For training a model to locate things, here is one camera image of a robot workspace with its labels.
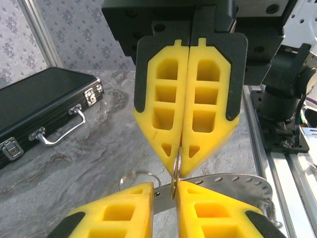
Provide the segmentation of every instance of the metal briefcase latch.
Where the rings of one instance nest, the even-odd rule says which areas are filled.
[[[78,114],[81,117],[81,122],[76,124],[75,126],[73,126],[72,128],[68,129],[63,135],[61,135],[56,141],[48,141],[45,138],[45,127],[41,127],[40,129],[38,129],[37,131],[33,132],[30,136],[29,136],[29,140],[39,140],[40,142],[42,142],[44,145],[48,146],[48,147],[53,147],[56,146],[57,144],[59,144],[63,139],[65,139],[70,133],[72,133],[74,130],[76,130],[78,127],[80,127],[81,125],[83,125],[86,120],[85,120],[85,116],[84,114],[81,112],[81,105],[78,104],[77,106],[71,108],[68,110],[68,114],[72,115],[72,114]]]
[[[0,144],[0,149],[2,150],[4,155],[11,161],[17,159],[24,153],[23,149],[14,137],[11,137],[8,140],[2,142]]]

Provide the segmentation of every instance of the screw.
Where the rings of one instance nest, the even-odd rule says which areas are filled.
[[[291,148],[292,147],[292,145],[287,140],[284,140],[282,142],[282,146],[284,146],[285,148]]]
[[[273,224],[279,229],[283,226],[283,224],[279,221],[273,221]]]

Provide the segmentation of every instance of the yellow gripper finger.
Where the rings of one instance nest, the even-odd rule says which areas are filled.
[[[205,38],[191,47],[176,40],[148,62],[145,109],[135,109],[134,117],[170,174],[180,146],[184,178],[233,133],[239,116],[225,116],[230,72],[229,61]]]
[[[262,214],[254,206],[186,181],[176,199],[180,238],[263,238],[246,215]]]
[[[152,238],[154,186],[145,182],[70,212],[47,238]]]

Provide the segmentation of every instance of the rectangular cutout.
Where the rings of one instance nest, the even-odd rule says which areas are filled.
[[[220,203],[199,202],[194,205],[198,218],[230,217],[227,209]]]
[[[174,110],[154,108],[152,125],[156,129],[171,130],[174,123]]]
[[[197,65],[197,81],[219,82],[220,69],[218,65],[210,59],[204,59]]]
[[[175,103],[176,87],[157,85],[155,87],[155,101]]]
[[[241,232],[235,225],[202,225],[205,238],[241,238]]]
[[[134,205],[112,204],[106,207],[103,221],[130,221],[135,210]]]
[[[126,234],[123,229],[91,230],[88,238],[125,238]]]
[[[195,103],[216,105],[218,97],[218,89],[197,87],[195,89]]]
[[[178,60],[164,59],[157,67],[158,79],[177,80],[178,75]]]
[[[214,128],[214,119],[216,113],[208,111],[194,111],[193,131],[210,133]]]

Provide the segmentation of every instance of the bolt hole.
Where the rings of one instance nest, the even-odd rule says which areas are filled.
[[[166,26],[164,24],[157,24],[154,26],[154,30],[156,32],[162,32],[165,30],[165,28],[166,28]]]
[[[133,36],[134,39],[140,40],[143,37],[143,34],[140,33],[140,32],[133,32],[132,36]]]
[[[255,53],[262,53],[264,51],[264,47],[263,46],[258,46],[254,49]]]
[[[196,184],[196,185],[200,185],[200,184],[202,184],[203,182],[204,182],[203,180],[199,180],[199,181],[196,181],[195,184]]]
[[[219,182],[219,181],[221,181],[222,180],[222,177],[218,177],[218,178],[216,178],[214,181],[215,182]]]
[[[138,13],[135,10],[128,9],[125,11],[125,15],[129,18],[136,18],[138,16]]]
[[[278,10],[279,10],[279,5],[272,4],[272,5],[267,7],[266,12],[267,12],[267,14],[274,14],[274,13],[277,13]]]

